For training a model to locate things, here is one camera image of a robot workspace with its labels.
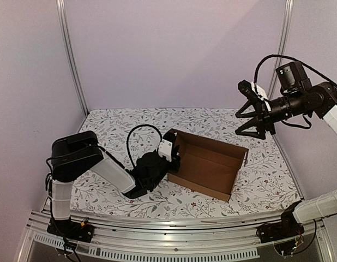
cable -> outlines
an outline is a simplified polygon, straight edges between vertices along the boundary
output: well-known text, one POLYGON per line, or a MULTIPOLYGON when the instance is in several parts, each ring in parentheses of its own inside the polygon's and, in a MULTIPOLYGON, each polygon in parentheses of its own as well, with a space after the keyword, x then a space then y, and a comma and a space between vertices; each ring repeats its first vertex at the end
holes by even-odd
POLYGON ((288 60, 292 60, 292 61, 298 61, 300 63, 302 63, 303 66, 307 67, 309 70, 313 71, 315 74, 321 76, 322 78, 324 78, 325 80, 327 80, 328 82, 330 82, 332 85, 336 86, 337 87, 337 84, 332 81, 330 78, 328 78, 327 76, 323 75, 322 73, 320 73, 318 70, 314 69, 313 67, 311 67, 310 65, 294 58, 294 57, 291 57, 291 56, 284 56, 284 55, 276 55, 276 54, 272 54, 272 55, 269 55, 269 56, 266 56, 264 57, 257 65, 256 67, 256 70, 255 70, 255 76, 254 76, 254 84, 255 84, 255 93, 258 94, 258 91, 257 91, 257 79, 258 79, 258 71, 261 67, 261 65, 268 59, 270 58, 273 58, 273 57, 279 57, 279 58, 285 58, 285 59, 288 59, 288 60))
POLYGON ((99 149, 101 149, 103 152, 106 153, 107 156, 109 156, 115 163, 117 163, 119 166, 121 166, 122 169, 125 169, 124 165, 118 160, 116 159, 111 153, 109 153, 108 151, 105 150, 104 147, 99 146, 99 145, 92 145, 90 147, 97 147, 99 149))
POLYGON ((129 141, 130 141, 130 135, 133 133, 133 131, 136 130, 136 129, 138 129, 138 128, 140 128, 140 127, 151 127, 151 128, 153 128, 155 131, 158 132, 158 134, 160 136, 160 142, 163 140, 163 135, 161 134, 160 130, 157 127, 155 127, 155 126, 153 126, 151 124, 140 124, 139 126, 136 126, 133 129, 131 129, 131 131, 129 132, 129 134, 127 136, 127 139, 126 139, 126 149, 127 149, 127 154, 129 155, 131 164, 132 164, 132 166, 134 168, 135 168, 135 163, 134 163, 134 161, 132 159, 132 156, 131 156, 130 147, 129 147, 129 141))
POLYGON ((72 155, 74 155, 74 154, 80 153, 80 152, 82 152, 82 151, 84 151, 84 150, 86 150, 86 149, 88 149, 88 148, 90 148, 90 147, 93 147, 93 146, 94 146, 94 145, 92 145, 92 146, 87 145, 86 147, 83 147, 83 148, 81 148, 81 149, 79 149, 79 150, 76 150, 76 151, 74 151, 74 152, 72 152, 72 153, 64 154, 64 155, 58 156, 58 157, 49 157, 47 160, 45 160, 45 163, 46 163, 46 165, 49 167, 50 172, 52 173, 52 168, 51 168, 51 165, 50 165, 50 163, 49 163, 50 160, 69 157, 69 156, 72 156, 72 155))
POLYGON ((317 224, 316 224, 315 219, 313 219, 313 221, 314 221, 314 224, 315 224, 315 230, 314 230, 314 235, 312 236, 311 241, 310 241, 309 244, 308 244, 305 248, 303 248, 301 251, 298 251, 297 253, 293 253, 294 255, 298 255, 298 254, 303 253, 303 252, 306 251, 306 250, 310 247, 310 245, 314 242, 314 240, 315 240, 315 238, 316 238, 317 224))
POLYGON ((300 124, 291 124, 291 123, 287 123, 287 122, 285 122, 284 120, 281 120, 281 123, 283 123, 284 125, 289 126, 289 127, 297 127, 297 128, 302 128, 302 129, 310 129, 310 128, 311 128, 311 123, 310 123, 310 121, 309 121, 304 115, 302 115, 302 116, 303 116, 303 118, 304 118, 304 121, 308 124, 307 127, 302 126, 302 125, 300 125, 300 124))
POLYGON ((263 226, 263 225, 268 225, 268 224, 269 224, 269 222, 265 222, 265 223, 261 224, 261 225, 257 228, 256 236, 261 237, 261 235, 260 235, 260 227, 263 226))

lavender wall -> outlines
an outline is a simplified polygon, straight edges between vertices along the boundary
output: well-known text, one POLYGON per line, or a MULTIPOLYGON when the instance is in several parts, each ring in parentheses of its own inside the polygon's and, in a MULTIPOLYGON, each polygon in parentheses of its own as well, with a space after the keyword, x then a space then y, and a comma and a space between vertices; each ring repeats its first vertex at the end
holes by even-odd
POLYGON ((83 119, 55 1, 0 1, 0 262, 44 195, 52 142, 83 119))
MULTIPOLYGON (((91 109, 236 108, 237 83, 278 49, 285 1, 67 1, 91 109)), ((262 68, 268 86, 274 63, 262 68)))
MULTIPOLYGON (((337 0, 294 2, 286 54, 303 60, 337 83, 337 0)), ((314 74, 308 75, 313 84, 323 81, 314 74)), ((306 198, 337 188, 337 136, 318 117, 314 116, 312 123, 310 130, 276 125, 277 136, 306 198)), ((326 219, 326 226, 337 257, 337 217, 326 219)))

floral tablecloth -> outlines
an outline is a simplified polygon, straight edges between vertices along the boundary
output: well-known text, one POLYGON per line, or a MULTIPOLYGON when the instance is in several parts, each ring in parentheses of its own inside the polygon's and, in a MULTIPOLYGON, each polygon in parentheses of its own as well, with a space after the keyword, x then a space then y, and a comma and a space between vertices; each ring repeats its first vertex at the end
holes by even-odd
MULTIPOLYGON (((245 215, 285 209, 299 200, 290 172, 271 136, 257 140, 236 136, 234 130, 243 122, 231 109, 116 109, 93 110, 81 132, 92 130, 99 143, 126 168, 131 168, 126 151, 128 132, 149 123, 164 134, 170 128, 225 141, 249 148, 246 166, 242 166, 228 203, 168 182, 167 178, 151 193, 127 199, 97 174, 88 171, 74 183, 71 209, 130 217, 207 218, 245 215)), ((156 132, 142 128, 130 139, 136 161, 159 142, 156 132)))

metal pole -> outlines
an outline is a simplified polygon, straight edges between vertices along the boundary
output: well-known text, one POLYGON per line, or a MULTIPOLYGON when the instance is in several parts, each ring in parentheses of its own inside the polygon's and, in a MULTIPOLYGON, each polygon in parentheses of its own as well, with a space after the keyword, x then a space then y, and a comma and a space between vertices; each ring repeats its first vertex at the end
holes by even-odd
POLYGON ((81 82, 80 82, 79 74, 77 72, 73 50, 71 48, 71 41, 70 41, 70 35, 69 35, 69 30, 68 30, 67 15, 65 13, 64 0, 57 0, 57 11, 58 11, 59 23, 61 24, 64 47, 67 53, 67 59, 68 59, 71 75, 73 77, 75 91, 79 99, 81 110, 83 114, 87 116, 89 114, 89 110, 88 110, 86 99, 85 99, 85 96, 83 94, 83 90, 81 87, 81 82))
MULTIPOLYGON (((284 20, 282 22, 282 31, 280 37, 280 45, 278 49, 278 54, 283 55, 286 49, 286 42, 288 38, 288 33, 290 31, 290 24, 291 24, 291 17, 292 17, 292 9, 293 9, 293 0, 286 0, 285 5, 285 13, 284 13, 284 20)), ((272 80, 270 82, 270 87, 268 91, 268 98, 271 99, 274 95, 274 91, 276 88, 276 73, 275 69, 281 65, 281 58, 277 58, 275 61, 275 67, 273 70, 272 80)))

open cardboard box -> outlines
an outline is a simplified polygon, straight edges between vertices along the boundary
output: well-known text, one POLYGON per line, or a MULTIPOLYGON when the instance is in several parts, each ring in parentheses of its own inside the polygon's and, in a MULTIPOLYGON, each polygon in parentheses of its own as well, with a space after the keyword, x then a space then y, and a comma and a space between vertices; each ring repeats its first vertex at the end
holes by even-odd
POLYGON ((179 145, 180 169, 168 174, 170 182, 210 197, 229 201, 248 149, 198 135, 171 129, 177 133, 174 146, 179 145))

